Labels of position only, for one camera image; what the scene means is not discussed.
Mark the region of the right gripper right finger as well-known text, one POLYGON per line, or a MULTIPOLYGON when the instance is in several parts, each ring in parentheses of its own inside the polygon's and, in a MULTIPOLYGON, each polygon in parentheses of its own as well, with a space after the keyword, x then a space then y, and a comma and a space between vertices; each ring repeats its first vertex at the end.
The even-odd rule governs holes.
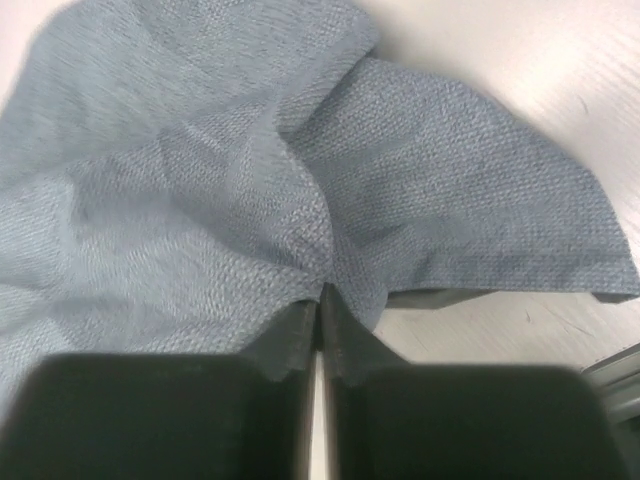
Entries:
POLYGON ((554 365, 416 364, 323 289, 328 469, 334 479, 635 479, 639 425, 554 365))

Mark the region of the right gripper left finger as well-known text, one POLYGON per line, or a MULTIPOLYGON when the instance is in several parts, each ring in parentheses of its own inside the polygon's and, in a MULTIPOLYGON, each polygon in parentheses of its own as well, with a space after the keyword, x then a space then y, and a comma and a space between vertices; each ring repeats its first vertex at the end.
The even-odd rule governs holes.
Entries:
POLYGON ((314 327, 298 302, 234 354, 60 354, 1 429, 5 479, 304 479, 314 327))

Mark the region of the grey striped pillowcase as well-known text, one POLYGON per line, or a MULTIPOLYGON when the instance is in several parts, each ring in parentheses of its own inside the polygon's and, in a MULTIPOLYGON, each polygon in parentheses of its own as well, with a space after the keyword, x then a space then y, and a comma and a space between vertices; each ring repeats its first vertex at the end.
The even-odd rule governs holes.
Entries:
POLYGON ((336 285, 636 296, 599 182, 344 1, 81 1, 1 116, 1 394, 61 352, 215 352, 336 285))

